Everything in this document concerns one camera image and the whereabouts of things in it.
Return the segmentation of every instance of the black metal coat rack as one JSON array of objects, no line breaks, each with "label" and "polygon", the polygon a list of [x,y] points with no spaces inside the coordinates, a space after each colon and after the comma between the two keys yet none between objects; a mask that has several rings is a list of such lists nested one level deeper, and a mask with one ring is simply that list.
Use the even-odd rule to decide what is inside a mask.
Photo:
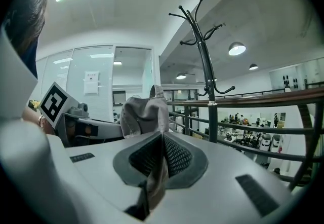
[{"label": "black metal coat rack", "polygon": [[194,46],[197,44],[201,60],[202,60],[202,68],[205,75],[205,87],[204,87],[204,94],[199,94],[199,96],[205,96],[208,94],[209,96],[209,103],[208,103],[208,111],[209,111],[209,141],[217,143],[217,103],[215,102],[215,91],[220,94],[225,94],[230,92],[231,90],[235,89],[235,86],[232,86],[225,92],[221,92],[216,87],[216,81],[214,76],[214,70],[211,62],[211,58],[209,56],[208,48],[206,45],[206,40],[210,39],[211,36],[214,34],[214,32],[221,28],[224,24],[220,24],[218,26],[214,26],[210,30],[208,30],[204,35],[202,34],[198,22],[197,22],[197,12],[200,7],[200,4],[203,0],[199,1],[199,4],[196,8],[194,19],[191,15],[191,13],[187,10],[186,12],[182,8],[182,6],[179,6],[179,9],[182,11],[185,17],[177,14],[169,13],[170,16],[176,16],[185,19],[189,22],[191,26],[191,30],[193,32],[194,39],[187,40],[187,41],[180,41],[181,45],[188,45],[188,46]]}]

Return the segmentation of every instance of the person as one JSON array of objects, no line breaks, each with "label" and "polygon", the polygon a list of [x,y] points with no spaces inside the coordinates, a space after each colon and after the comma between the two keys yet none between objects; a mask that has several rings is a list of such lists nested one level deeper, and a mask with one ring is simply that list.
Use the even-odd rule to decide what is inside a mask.
[{"label": "person", "polygon": [[[4,20],[4,28],[24,64],[37,78],[36,50],[45,24],[48,0],[13,0]],[[38,124],[46,134],[54,134],[45,117],[26,107],[23,120]]]}]

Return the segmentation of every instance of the railing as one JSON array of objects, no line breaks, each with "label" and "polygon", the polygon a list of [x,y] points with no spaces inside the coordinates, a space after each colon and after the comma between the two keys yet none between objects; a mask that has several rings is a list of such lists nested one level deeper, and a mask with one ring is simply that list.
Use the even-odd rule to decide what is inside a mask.
[{"label": "railing", "polygon": [[[216,127],[223,126],[227,128],[233,128],[233,129],[242,129],[242,130],[257,131],[257,132],[262,131],[265,133],[276,133],[276,134],[292,134],[292,135],[311,134],[312,140],[308,150],[306,151],[305,156],[262,151],[256,148],[251,148],[239,144],[230,143],[224,140],[219,140],[217,139],[217,137],[213,140],[216,140],[216,142],[220,144],[230,146],[241,151],[257,154],[257,155],[302,162],[301,166],[299,167],[294,177],[278,175],[278,177],[281,180],[290,183],[289,189],[292,190],[295,186],[303,185],[307,182],[306,180],[303,179],[303,175],[311,163],[320,163],[323,162],[324,160],[324,157],[322,156],[321,157],[314,156],[320,135],[324,134],[324,129],[322,128],[323,112],[324,112],[323,102],[324,102],[324,88],[308,89],[308,90],[289,92],[289,93],[269,94],[269,95],[256,96],[256,97],[216,99],[217,107],[274,107],[274,106],[290,106],[290,105],[315,103],[316,111],[315,111],[315,121],[314,121],[313,128],[292,128],[292,129],[262,128],[261,129],[252,126],[215,122]],[[202,137],[206,137],[210,139],[209,135],[191,129],[189,126],[189,120],[196,120],[199,122],[209,123],[209,120],[204,120],[204,119],[199,119],[199,118],[194,118],[189,116],[189,107],[192,106],[207,107],[208,104],[209,104],[208,100],[168,102],[168,105],[178,105],[178,106],[185,107],[184,114],[169,112],[170,115],[174,115],[176,117],[183,117],[185,119],[185,124],[184,125],[179,124],[173,120],[170,120],[170,122],[184,128],[186,135],[190,135],[190,133],[192,132],[201,135]]]},{"label": "railing", "polygon": [[324,85],[324,82],[317,82],[317,83],[310,83],[310,84],[308,84],[308,83],[305,81],[305,88],[306,88],[306,89],[309,89],[309,88],[308,88],[309,86],[316,86],[316,85],[318,85],[318,87],[320,87],[321,85]]},{"label": "railing", "polygon": [[275,89],[275,90],[269,90],[269,91],[262,91],[262,92],[247,92],[247,93],[240,93],[240,94],[232,94],[232,95],[222,95],[222,96],[216,96],[215,98],[221,98],[223,97],[224,99],[227,97],[234,97],[234,96],[245,96],[245,95],[251,95],[251,94],[260,94],[260,95],[264,95],[265,93],[269,93],[269,92],[285,92],[285,88],[282,89]]}]

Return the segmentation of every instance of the gray cloth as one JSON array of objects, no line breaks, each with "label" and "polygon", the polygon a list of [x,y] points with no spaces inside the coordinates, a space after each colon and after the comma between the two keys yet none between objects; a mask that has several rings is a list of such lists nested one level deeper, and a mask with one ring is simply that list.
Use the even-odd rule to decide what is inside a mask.
[{"label": "gray cloth", "polygon": [[148,99],[129,98],[121,109],[120,125],[124,138],[168,131],[169,112],[162,87],[154,85]]},{"label": "gray cloth", "polygon": [[[161,86],[154,85],[148,99],[129,98],[120,113],[120,125],[124,138],[148,132],[169,131],[167,100]],[[165,194],[165,183],[169,179],[168,165],[161,151],[161,158],[147,179],[149,208],[154,209]]]}]

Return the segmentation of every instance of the white ceiling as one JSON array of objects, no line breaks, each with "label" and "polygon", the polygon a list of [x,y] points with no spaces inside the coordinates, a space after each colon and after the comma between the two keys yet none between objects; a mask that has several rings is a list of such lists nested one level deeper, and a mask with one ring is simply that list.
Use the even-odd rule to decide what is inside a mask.
[{"label": "white ceiling", "polygon": [[[251,63],[260,69],[309,60],[313,47],[323,43],[319,21],[307,0],[222,0],[199,22],[202,32],[225,23],[207,41],[219,80],[249,73]],[[185,39],[192,39],[189,31]],[[247,50],[229,56],[234,41]],[[202,68],[196,46],[178,45],[160,66],[161,83],[194,84],[195,77],[176,80],[179,72]]]},{"label": "white ceiling", "polygon": [[113,26],[157,29],[162,6],[163,0],[49,0],[40,46]]}]

